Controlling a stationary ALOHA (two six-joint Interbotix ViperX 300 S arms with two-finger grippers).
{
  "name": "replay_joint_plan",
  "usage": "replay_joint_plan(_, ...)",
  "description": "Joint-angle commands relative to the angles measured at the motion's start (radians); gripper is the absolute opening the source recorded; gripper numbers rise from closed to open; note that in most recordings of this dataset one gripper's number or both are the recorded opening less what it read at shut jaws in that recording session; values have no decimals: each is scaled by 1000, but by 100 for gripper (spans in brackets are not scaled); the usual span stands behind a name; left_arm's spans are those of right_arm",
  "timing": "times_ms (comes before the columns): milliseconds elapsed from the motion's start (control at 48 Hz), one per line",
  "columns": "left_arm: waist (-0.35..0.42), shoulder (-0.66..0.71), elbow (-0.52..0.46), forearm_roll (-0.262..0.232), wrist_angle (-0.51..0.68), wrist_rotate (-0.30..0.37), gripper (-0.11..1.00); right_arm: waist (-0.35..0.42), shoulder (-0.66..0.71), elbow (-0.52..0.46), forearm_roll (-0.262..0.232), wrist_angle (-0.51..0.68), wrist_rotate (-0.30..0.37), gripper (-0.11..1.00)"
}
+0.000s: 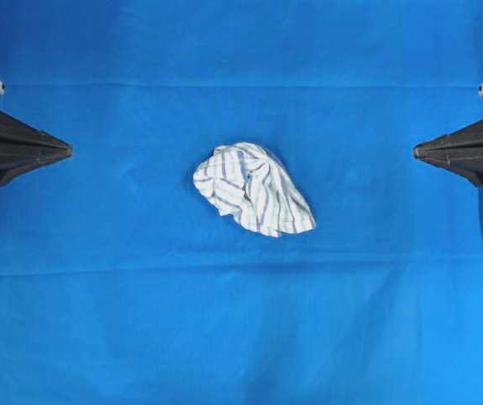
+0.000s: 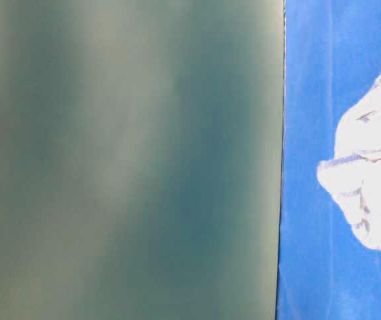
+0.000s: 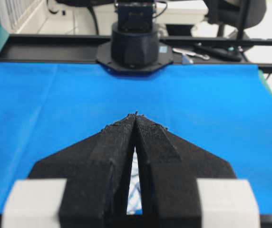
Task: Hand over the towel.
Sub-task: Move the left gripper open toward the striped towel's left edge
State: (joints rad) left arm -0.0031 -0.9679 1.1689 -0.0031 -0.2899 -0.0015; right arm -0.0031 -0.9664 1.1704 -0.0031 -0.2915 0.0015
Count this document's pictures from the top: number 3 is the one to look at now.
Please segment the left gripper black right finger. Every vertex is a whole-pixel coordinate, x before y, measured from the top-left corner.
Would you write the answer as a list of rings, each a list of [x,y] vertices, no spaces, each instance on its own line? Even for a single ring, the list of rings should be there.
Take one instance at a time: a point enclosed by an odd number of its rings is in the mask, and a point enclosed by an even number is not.
[[[143,117],[135,121],[143,213],[159,228],[258,228],[247,180],[226,160]]]

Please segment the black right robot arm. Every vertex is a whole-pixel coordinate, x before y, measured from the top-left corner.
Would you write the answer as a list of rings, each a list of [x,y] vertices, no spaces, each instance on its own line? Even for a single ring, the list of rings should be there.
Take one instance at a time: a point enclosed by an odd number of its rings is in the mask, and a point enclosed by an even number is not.
[[[158,37],[154,0],[116,0],[111,39],[97,48],[96,61],[120,74],[152,73],[173,63],[173,52]]]

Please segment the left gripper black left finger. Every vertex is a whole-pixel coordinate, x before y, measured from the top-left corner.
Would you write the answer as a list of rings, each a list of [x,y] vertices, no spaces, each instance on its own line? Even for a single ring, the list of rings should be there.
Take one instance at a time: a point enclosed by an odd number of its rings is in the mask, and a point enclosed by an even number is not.
[[[126,214],[135,114],[39,160],[17,180],[4,228],[106,228]]]

